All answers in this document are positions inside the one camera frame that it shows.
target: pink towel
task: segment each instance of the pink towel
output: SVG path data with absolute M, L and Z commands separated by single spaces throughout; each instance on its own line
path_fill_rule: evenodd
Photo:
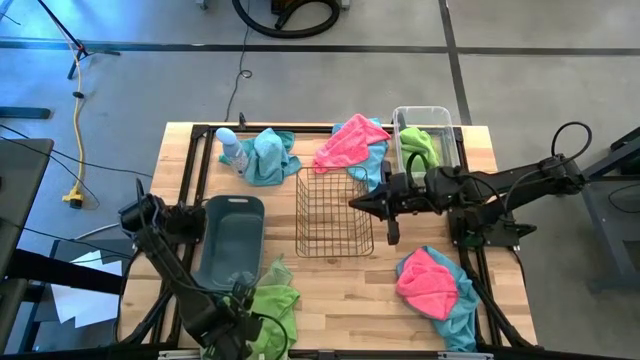
M 458 300 L 456 281 L 449 270 L 422 248 L 405 261 L 396 292 L 409 305 L 437 320 L 446 320 Z
M 391 136 L 361 114 L 355 114 L 324 146 L 316 151 L 313 167 L 316 173 L 325 173 L 326 167 L 345 167 L 369 158 L 367 145 Z

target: gray plastic tray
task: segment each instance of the gray plastic tray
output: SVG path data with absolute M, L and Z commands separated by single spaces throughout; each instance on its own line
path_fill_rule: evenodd
M 260 275 L 264 205 L 253 196 L 220 195 L 205 205 L 207 227 L 200 268 L 202 287 L 229 291 L 239 281 L 253 286 Z

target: concrete floor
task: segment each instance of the concrete floor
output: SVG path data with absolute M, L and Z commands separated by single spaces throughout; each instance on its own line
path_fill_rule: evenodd
M 267 2 L 252 13 L 269 19 Z M 437 0 L 353 0 L 331 31 L 295 44 L 444 46 Z M 86 40 L 148 43 L 239 44 L 244 24 L 229 1 L 213 0 L 202 12 L 179 0 L 49 1 L 60 19 Z M 640 3 L 635 0 L 449 0 L 458 46 L 639 47 Z M 322 6 L 300 10 L 291 26 L 325 16 Z M 59 39 L 35 0 L 17 0 L 7 13 L 22 26 L 0 21 L 0 36 Z M 291 43 L 252 34 L 250 44 Z M 81 127 L 87 159 L 152 173 L 168 121 L 224 118 L 239 53 L 125 52 L 83 62 Z M 49 120 L 4 121 L 32 137 L 49 137 L 60 151 L 76 154 L 72 128 L 75 82 L 65 78 L 67 51 L 0 50 L 0 99 L 12 106 L 54 111 Z M 549 154 L 551 137 L 564 122 L 594 130 L 587 165 L 640 123 L 640 57 L 461 56 L 474 125 L 488 125 L 500 168 Z M 446 54 L 248 53 L 231 112 L 249 121 L 344 121 L 355 112 L 388 120 L 400 105 L 441 105 L 459 124 Z M 569 132 L 561 150 L 581 146 Z M 134 197 L 133 176 L 89 169 L 86 183 L 101 201 L 76 211 L 60 201 L 73 179 L 51 164 L 27 225 L 76 236 L 113 223 Z M 580 197 L 545 198 L 516 212 L 539 230 L 523 240 L 522 258 L 536 332 L 554 350 L 637 357 L 640 296 L 593 295 L 586 282 L 604 260 Z M 48 253 L 48 239 L 25 233 L 20 246 Z

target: blue towel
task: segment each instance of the blue towel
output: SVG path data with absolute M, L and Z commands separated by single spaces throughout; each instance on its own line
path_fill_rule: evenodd
M 255 186 L 280 185 L 286 176 L 300 170 L 300 160 L 289 155 L 293 148 L 295 135 L 290 131 L 273 131 L 268 128 L 256 138 L 240 140 L 249 164 L 244 178 Z M 220 162 L 230 165 L 225 155 L 220 155 Z
M 377 118 L 369 119 L 372 123 L 380 126 L 380 120 Z M 333 125 L 333 129 L 331 130 L 331 135 L 335 134 L 342 128 L 344 124 L 335 124 Z M 373 191 L 373 189 L 382 182 L 382 174 L 380 174 L 380 166 L 382 165 L 382 160 L 384 159 L 384 155 L 387 153 L 387 145 L 386 141 L 378 141 L 377 143 L 373 143 L 369 145 L 369 158 L 367 160 L 353 165 L 360 166 L 366 170 L 365 171 L 360 168 L 349 167 L 347 168 L 347 172 L 356 180 L 364 180 L 365 175 L 367 178 L 367 187 L 369 191 Z
M 449 318 L 445 321 L 431 319 L 436 331 L 444 338 L 444 343 L 449 351 L 476 351 L 476 322 L 475 310 L 480 302 L 478 294 L 473 289 L 471 280 L 461 267 L 449 260 L 429 246 L 422 247 L 436 263 L 443 265 L 451 272 L 456 280 L 458 288 L 458 301 L 453 306 Z M 396 274 L 400 276 L 404 268 L 404 262 L 411 254 L 407 255 L 396 266 Z

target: wooden table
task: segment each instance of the wooden table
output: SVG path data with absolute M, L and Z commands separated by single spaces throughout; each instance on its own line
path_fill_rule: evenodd
M 178 198 L 192 125 L 168 123 L 165 130 L 151 192 L 162 197 L 167 204 L 175 204 Z M 496 171 L 489 129 L 468 126 L 462 127 L 462 130 L 470 169 Z M 296 134 L 291 153 L 299 156 L 303 166 L 310 166 L 315 150 L 327 139 L 327 134 Z M 393 148 L 389 147 L 387 159 L 395 163 Z M 403 257 L 422 245 L 432 246 L 458 262 L 444 216 L 400 216 L 401 239 L 397 246 L 387 245 L 386 222 L 373 219 L 375 251 L 369 257 L 301 258 L 295 252 L 295 176 L 288 177 L 281 186 L 251 187 L 239 181 L 228 166 L 218 162 L 221 150 L 220 143 L 214 141 L 205 198 L 245 194 L 257 196 L 263 201 L 266 209 L 263 267 L 284 254 L 286 265 L 294 273 L 292 286 L 301 295 L 295 307 L 298 342 L 294 348 L 445 349 L 442 338 L 431 322 L 409 309 L 396 295 L 394 272 L 396 264 Z M 201 158 L 196 158 L 189 199 L 194 197 L 200 161 Z M 199 266 L 200 254 L 201 245 L 196 249 L 194 270 Z M 513 254 L 506 249 L 487 248 L 486 255 L 496 302 L 522 336 L 535 343 L 522 274 Z M 140 256 L 131 267 L 122 301 L 121 338 L 130 334 L 147 313 L 158 296 L 160 283 L 160 276 L 151 263 L 144 255 Z M 167 307 L 162 339 L 169 333 L 173 309 L 174 299 Z M 480 309 L 480 321 L 482 333 L 488 341 L 489 330 L 483 307 Z M 180 346 L 197 347 L 184 329 Z

